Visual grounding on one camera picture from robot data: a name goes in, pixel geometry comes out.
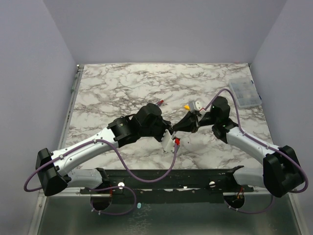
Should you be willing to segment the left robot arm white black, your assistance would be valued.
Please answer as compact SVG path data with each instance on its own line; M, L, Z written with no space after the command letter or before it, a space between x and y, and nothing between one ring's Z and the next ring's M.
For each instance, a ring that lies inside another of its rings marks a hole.
M45 196L66 188L92 188L97 193L107 190L108 181L99 169L76 171L82 163L105 152L135 143L142 137L162 142L170 134L171 123L162 117L161 109L149 103L135 114L116 118L92 137L70 147L37 154L35 169Z

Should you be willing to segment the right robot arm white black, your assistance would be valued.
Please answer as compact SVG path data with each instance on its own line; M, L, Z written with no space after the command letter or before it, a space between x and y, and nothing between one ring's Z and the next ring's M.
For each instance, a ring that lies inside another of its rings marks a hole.
M278 147L250 135L231 120L229 113L228 101L222 96L215 98L208 112L192 101L188 113L172 127L172 131L195 133L200 127L211 126L217 139L239 148L262 165L261 169L235 168L232 175L224 180L229 191L236 191L243 185L257 186L266 188L273 196L280 198L305 182L304 173L291 147Z

